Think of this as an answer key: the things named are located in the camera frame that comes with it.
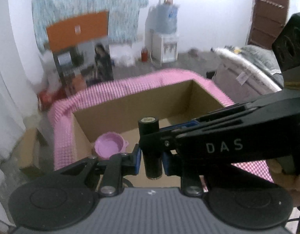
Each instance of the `cardboard box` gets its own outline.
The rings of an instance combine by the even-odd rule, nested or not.
[[[128,95],[83,109],[72,115],[75,161],[92,155],[93,143],[103,133],[113,131],[129,142],[132,152],[139,141],[138,120],[156,117],[166,127],[221,109],[223,106],[193,80]],[[139,175],[126,176],[135,187],[179,187],[180,178],[146,178],[143,159]]]
[[[40,146],[48,145],[37,128],[27,129],[16,147],[19,169],[30,179],[43,176],[39,165]]]

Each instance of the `pink checkered cloth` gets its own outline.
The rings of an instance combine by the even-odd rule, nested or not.
[[[198,82],[223,106],[233,104],[211,80],[182,69],[165,69],[136,78],[100,83],[68,99],[55,102],[48,113],[50,122],[54,127],[55,170],[73,163],[71,113],[108,100],[186,80]],[[236,166],[264,179],[272,180],[265,161],[238,163]]]

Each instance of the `black cylinder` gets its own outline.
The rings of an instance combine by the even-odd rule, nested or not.
[[[146,134],[158,132],[160,130],[159,120],[154,117],[145,117],[138,121],[140,137]],[[151,151],[149,148],[141,149],[143,161],[145,163],[146,176],[149,179],[159,179],[162,176],[162,158],[159,152]]]
[[[152,134],[160,130],[159,120],[154,117],[145,117],[138,121],[139,135]]]

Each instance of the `white cloth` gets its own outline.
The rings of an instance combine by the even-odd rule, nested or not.
[[[0,73],[0,162],[9,157],[24,130],[22,116],[10,97]],[[3,180],[4,173],[0,170],[0,184]],[[2,222],[11,224],[0,203],[0,230],[3,230]]]

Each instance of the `brown door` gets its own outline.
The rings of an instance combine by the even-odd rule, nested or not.
[[[271,49],[285,25],[288,4],[289,0],[255,0],[248,44]]]

